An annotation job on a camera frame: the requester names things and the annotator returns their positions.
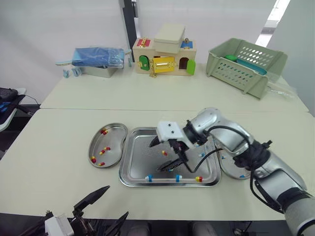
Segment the yellow door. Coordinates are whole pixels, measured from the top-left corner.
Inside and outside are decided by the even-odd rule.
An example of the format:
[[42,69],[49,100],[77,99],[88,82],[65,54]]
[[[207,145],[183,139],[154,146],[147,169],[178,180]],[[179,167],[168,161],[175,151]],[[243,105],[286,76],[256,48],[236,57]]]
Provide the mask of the yellow door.
[[174,58],[153,58],[153,68],[155,73],[174,71]]

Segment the metal tray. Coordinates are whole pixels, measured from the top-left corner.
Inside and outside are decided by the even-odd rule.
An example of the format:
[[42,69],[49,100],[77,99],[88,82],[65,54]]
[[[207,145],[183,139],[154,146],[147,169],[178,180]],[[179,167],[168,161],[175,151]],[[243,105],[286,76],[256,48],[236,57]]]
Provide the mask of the metal tray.
[[[167,160],[177,158],[168,143],[149,147],[151,140],[156,136],[155,127],[140,127],[133,129],[126,139],[122,163],[119,170],[121,182],[127,186],[211,186],[218,183],[221,170],[217,155],[207,158],[194,174],[190,173],[184,165],[175,168],[172,172],[159,172],[158,166]],[[214,143],[207,142],[205,145],[190,149],[186,152],[189,158],[188,164],[192,169],[201,160],[199,154],[207,154],[213,150]],[[153,181],[148,182],[145,177],[153,176]],[[183,178],[176,182],[176,175]],[[202,176],[203,181],[197,182],[195,178]]]
[[[104,129],[108,131],[106,135],[101,133],[101,130]],[[107,168],[117,164],[122,157],[127,133],[127,127],[121,123],[112,123],[102,127],[91,141],[88,155],[89,162],[97,168]],[[110,147],[111,149],[100,155],[99,153],[104,147]],[[95,163],[91,161],[92,156],[96,158]],[[98,163],[101,162],[105,162],[105,165],[98,166]]]

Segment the rectangular metal tray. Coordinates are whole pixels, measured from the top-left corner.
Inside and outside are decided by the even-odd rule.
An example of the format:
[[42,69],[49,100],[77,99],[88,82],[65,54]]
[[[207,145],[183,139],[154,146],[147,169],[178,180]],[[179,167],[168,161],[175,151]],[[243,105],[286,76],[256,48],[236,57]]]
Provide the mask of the rectangular metal tray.
[[[184,165],[175,168],[172,172],[159,172],[157,168],[164,162],[176,159],[178,156],[171,150],[168,143],[149,147],[151,140],[157,135],[155,127],[139,127],[133,129],[127,136],[123,151],[119,178],[126,186],[211,186],[219,182],[221,170],[217,155],[214,153],[207,158],[198,171],[190,173]],[[189,149],[186,154],[189,166],[194,169],[201,157],[201,153],[214,150],[210,140],[205,145]],[[145,180],[147,175],[153,175],[153,181]],[[176,175],[182,175],[180,182],[176,182]],[[202,176],[203,181],[195,178]]]

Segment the floor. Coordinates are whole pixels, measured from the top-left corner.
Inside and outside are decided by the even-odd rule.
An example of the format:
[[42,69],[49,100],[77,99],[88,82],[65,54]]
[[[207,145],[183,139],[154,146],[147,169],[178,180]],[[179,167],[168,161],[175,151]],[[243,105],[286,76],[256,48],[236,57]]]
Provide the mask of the floor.
[[[37,107],[31,107],[33,113],[38,110]],[[0,150],[6,151],[14,142],[16,137],[30,120],[30,116],[17,112],[10,126],[0,133]],[[15,236],[22,231],[34,225],[40,216],[26,216],[0,213],[0,235]],[[102,222],[112,224],[113,220],[92,220],[92,223]],[[127,220],[121,231],[121,236],[126,236],[131,226],[138,224],[137,220]],[[188,236],[189,221],[164,221],[155,220],[148,221],[151,226],[151,236]],[[217,232],[218,236],[234,236],[233,229],[239,228],[244,230],[250,222],[244,221],[212,221],[211,224]],[[249,232],[256,232],[257,236],[290,236],[290,231],[285,221],[254,221]]]

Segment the green plastic basket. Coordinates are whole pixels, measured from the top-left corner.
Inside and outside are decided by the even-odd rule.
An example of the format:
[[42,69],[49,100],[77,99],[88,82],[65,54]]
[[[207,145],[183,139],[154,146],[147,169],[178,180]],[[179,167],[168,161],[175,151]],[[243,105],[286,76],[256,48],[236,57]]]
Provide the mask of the green plastic basket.
[[[265,69],[267,74],[259,75],[248,67],[225,59],[226,55],[235,55],[241,60],[259,66]],[[249,93],[262,98],[268,81],[276,82],[281,76],[286,60],[287,55],[283,52],[232,38],[209,50],[206,73],[241,89],[243,94]]]

